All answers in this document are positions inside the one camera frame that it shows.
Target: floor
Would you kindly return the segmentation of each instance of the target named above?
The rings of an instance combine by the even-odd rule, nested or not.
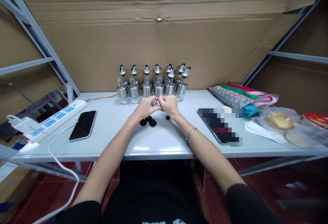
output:
[[[229,158],[228,160],[236,170],[240,170],[261,162],[265,162],[269,159],[271,158]],[[73,162],[67,162],[64,164],[66,167],[73,170],[75,169],[75,164]],[[93,162],[82,162],[82,174],[89,175],[92,165]],[[223,224],[231,223],[214,181],[207,171],[205,174],[205,198],[208,205],[211,222]],[[308,216],[283,210],[276,199],[294,197],[296,192],[293,189],[286,190],[285,185],[287,183],[305,182],[310,184],[309,180],[313,183],[323,182],[324,179],[324,184],[327,184],[328,179],[325,172],[317,170],[300,172],[299,170],[287,166],[266,171],[264,173],[245,176],[243,179],[246,184],[250,186],[256,194],[258,194],[263,202],[267,204],[268,207],[282,220],[283,223],[320,223],[319,220]],[[103,208],[106,206],[111,193],[115,190],[118,184],[119,171],[117,170],[107,190]],[[28,194],[26,200],[22,203],[17,213],[10,220],[9,224],[30,224],[61,207],[69,199],[74,185],[74,181],[42,173],[37,183]],[[79,183],[74,199],[81,190],[82,186],[83,184]]]

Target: person's right hand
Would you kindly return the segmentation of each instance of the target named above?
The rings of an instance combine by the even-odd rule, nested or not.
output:
[[[170,117],[172,117],[172,119],[174,119],[174,117],[179,114],[178,99],[176,96],[160,95],[158,98],[158,102],[160,103],[165,113],[167,113]]]

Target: person's left hand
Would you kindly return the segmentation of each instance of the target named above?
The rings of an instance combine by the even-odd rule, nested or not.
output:
[[[142,119],[150,116],[155,111],[161,110],[162,108],[160,106],[153,107],[157,104],[156,100],[156,96],[144,97],[143,99],[141,99],[139,105],[134,110],[131,116],[139,122]]]

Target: person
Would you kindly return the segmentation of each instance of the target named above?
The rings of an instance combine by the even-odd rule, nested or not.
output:
[[[160,106],[154,107],[155,101]],[[151,177],[119,184],[101,213],[101,202],[140,120],[163,109],[178,125],[197,159],[211,173],[226,198],[232,223],[280,223],[245,184],[221,151],[179,112],[175,96],[143,98],[107,145],[72,206],[56,216],[57,223],[207,223],[200,211],[165,180]]]

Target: black rubber stopper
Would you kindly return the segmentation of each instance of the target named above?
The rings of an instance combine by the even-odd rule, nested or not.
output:
[[[149,122],[149,125],[150,125],[151,127],[155,127],[156,124],[157,124],[157,122],[156,122],[154,119],[151,119],[151,121]]]
[[[145,119],[142,119],[142,120],[140,121],[140,125],[142,125],[142,126],[147,125],[147,121],[146,121]]]
[[[146,118],[146,121],[149,121],[149,122],[150,122],[151,119],[152,119],[151,116],[148,116],[148,117]]]

